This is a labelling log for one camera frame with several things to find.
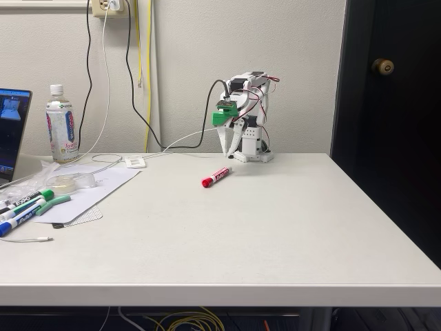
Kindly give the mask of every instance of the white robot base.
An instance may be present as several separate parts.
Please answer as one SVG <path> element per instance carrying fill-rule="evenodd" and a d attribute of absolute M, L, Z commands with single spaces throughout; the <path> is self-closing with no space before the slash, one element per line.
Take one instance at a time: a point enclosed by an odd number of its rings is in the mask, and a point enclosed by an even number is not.
<path fill-rule="evenodd" d="M 268 152 L 268 153 L 261 152 L 256 155 L 245 155 L 242 152 L 235 151 L 233 155 L 236 160 L 239 160 L 240 162 L 243 163 L 247 163 L 248 161 L 260 161 L 263 163 L 267 163 L 268 161 L 271 161 L 274 158 L 273 152 Z"/>

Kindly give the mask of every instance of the red marker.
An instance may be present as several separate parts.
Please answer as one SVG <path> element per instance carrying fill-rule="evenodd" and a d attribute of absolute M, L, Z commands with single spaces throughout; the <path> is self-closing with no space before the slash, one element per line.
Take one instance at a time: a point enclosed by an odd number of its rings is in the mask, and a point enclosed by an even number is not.
<path fill-rule="evenodd" d="M 232 167 L 222 168 L 218 172 L 215 172 L 212 176 L 203 179 L 202 186 L 204 188 L 208 188 L 213 183 L 216 183 L 219 179 L 222 179 L 223 177 L 227 176 L 232 171 L 233 171 Z"/>

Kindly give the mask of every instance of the blue marker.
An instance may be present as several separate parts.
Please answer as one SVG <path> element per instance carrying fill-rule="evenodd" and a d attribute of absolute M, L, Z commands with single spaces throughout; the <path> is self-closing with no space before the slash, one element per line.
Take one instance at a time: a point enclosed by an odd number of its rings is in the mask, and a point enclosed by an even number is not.
<path fill-rule="evenodd" d="M 33 217 L 35 213 L 38 212 L 45 204 L 45 199 L 39 199 L 34 205 L 30 206 L 27 210 L 21 212 L 16 217 L 0 223 L 0 237 L 4 236 L 13 228 L 16 228 L 18 225 Z"/>

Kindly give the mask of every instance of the laptop screen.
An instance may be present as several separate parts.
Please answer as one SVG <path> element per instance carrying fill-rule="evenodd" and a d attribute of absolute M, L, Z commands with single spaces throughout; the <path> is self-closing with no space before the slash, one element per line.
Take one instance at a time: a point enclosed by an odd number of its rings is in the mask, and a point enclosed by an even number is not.
<path fill-rule="evenodd" d="M 31 91 L 0 88 L 0 185 L 12 180 Z"/>

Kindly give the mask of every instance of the power plug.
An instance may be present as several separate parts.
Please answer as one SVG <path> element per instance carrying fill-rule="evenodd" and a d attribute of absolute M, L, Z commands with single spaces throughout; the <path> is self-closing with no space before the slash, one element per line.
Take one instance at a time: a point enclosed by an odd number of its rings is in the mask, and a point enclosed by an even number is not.
<path fill-rule="evenodd" d="M 122 0 L 111 0 L 110 10 L 113 10 L 115 12 L 122 12 L 124 10 Z"/>

